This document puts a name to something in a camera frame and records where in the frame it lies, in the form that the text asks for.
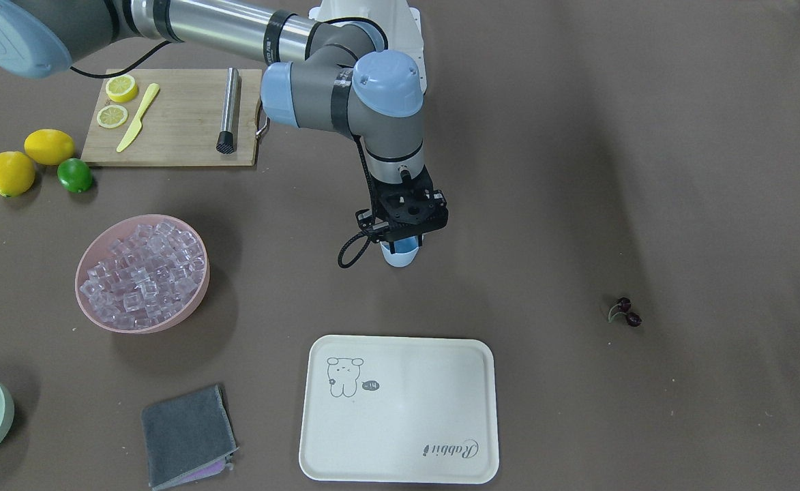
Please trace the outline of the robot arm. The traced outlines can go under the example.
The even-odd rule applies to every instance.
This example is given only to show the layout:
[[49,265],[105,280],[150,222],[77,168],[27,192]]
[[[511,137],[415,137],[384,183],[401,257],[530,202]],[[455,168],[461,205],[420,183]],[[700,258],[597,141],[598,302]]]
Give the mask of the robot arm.
[[198,43],[266,64],[265,114],[355,140],[372,207],[360,233],[394,243],[446,226],[424,164],[417,62],[365,18],[319,22],[243,1],[0,1],[0,66],[27,78],[66,71],[113,42]]

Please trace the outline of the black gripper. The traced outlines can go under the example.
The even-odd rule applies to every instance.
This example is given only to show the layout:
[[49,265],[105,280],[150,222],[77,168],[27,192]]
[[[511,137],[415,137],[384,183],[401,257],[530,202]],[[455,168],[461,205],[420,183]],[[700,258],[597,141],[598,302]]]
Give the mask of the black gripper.
[[422,168],[417,177],[402,183],[384,183],[370,178],[374,211],[360,209],[355,214],[358,227],[375,242],[397,242],[446,227],[449,212],[441,190],[435,189],[430,172]]

